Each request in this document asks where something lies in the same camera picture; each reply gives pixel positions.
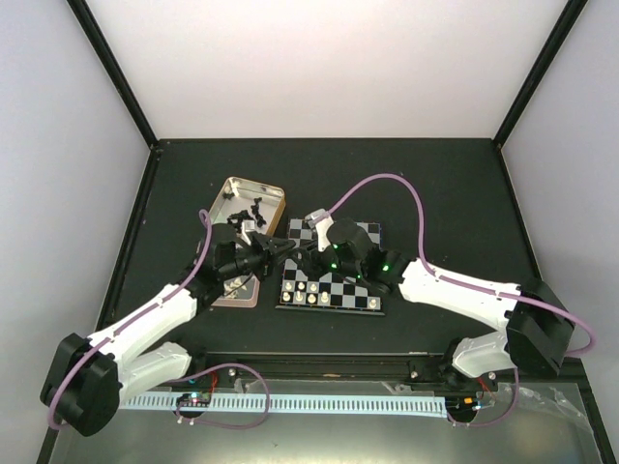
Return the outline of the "black and grey chessboard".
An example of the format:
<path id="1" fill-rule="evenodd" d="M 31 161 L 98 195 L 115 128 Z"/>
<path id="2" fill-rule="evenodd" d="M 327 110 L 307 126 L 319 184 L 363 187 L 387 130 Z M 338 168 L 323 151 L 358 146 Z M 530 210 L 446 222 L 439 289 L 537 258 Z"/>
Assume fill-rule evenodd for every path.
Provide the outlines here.
<path id="1" fill-rule="evenodd" d="M 382 229 L 381 224 L 377 222 L 357 222 L 367 232 L 372 241 L 378 245 L 382 245 Z M 312 241 L 316 241 L 316 233 L 313 232 L 305 221 L 301 218 L 292 218 L 288 222 L 287 238 L 295 242 L 297 246 L 304 246 Z M 285 290 L 285 284 L 291 282 L 294 288 L 291 291 Z M 305 289 L 300 290 L 306 293 L 306 302 L 304 304 L 295 303 L 295 292 L 298 291 L 297 285 L 299 282 L 305 283 Z M 310 286 L 315 283 L 318 286 L 316 292 L 310 291 Z M 330 304 L 323 305 L 320 302 L 320 297 L 323 292 L 330 295 Z M 286 302 L 283 299 L 285 293 L 290 293 L 292 300 Z M 308 303 L 309 294 L 316 295 L 316 304 Z M 368 301 L 376 299 L 377 308 L 371 309 L 368 307 Z M 355 279 L 346 277 L 342 279 L 339 275 L 327 273 L 321 276 L 318 280 L 310 280 L 300 270 L 291 259 L 287 259 L 283 265 L 282 281 L 280 286 L 280 300 L 276 305 L 276 309 L 281 310 L 307 310 L 330 313 L 348 313 L 348 314 L 364 314 L 384 316 L 383 303 L 380 297 L 373 296 L 368 292 L 367 288 L 357 285 Z"/>

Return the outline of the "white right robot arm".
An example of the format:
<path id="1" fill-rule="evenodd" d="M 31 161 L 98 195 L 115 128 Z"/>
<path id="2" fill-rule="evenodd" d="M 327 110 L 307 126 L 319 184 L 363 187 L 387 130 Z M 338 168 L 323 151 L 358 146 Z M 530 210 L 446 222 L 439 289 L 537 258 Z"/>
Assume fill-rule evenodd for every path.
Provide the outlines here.
<path id="1" fill-rule="evenodd" d="M 287 236 L 297 248 L 284 264 L 281 303 L 381 314 L 393 296 L 484 324 L 490 333 L 452 341 L 439 366 L 452 390 L 491 371 L 559 373 L 575 324 L 545 283 L 492 282 L 424 265 L 382 248 L 380 232 L 377 223 L 332 220 L 323 210 L 290 220 Z"/>

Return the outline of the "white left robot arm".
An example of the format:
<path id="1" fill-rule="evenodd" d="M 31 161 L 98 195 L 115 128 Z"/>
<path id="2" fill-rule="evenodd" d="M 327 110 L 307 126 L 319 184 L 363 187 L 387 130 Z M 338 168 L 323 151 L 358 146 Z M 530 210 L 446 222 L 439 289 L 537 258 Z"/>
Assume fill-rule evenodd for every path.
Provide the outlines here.
<path id="1" fill-rule="evenodd" d="M 222 297 L 226 281 L 263 279 L 295 247 L 289 239 L 257 231 L 241 238 L 233 226 L 211 223 L 205 211 L 200 215 L 205 240 L 178 280 L 111 326 L 87 336 L 71 333 L 60 341 L 40 393 L 50 428 L 71 427 L 92 436 L 126 399 L 166 382 L 200 384 L 208 371 L 204 358 L 178 343 L 158 349 L 153 344 L 191 321 L 200 305 Z"/>

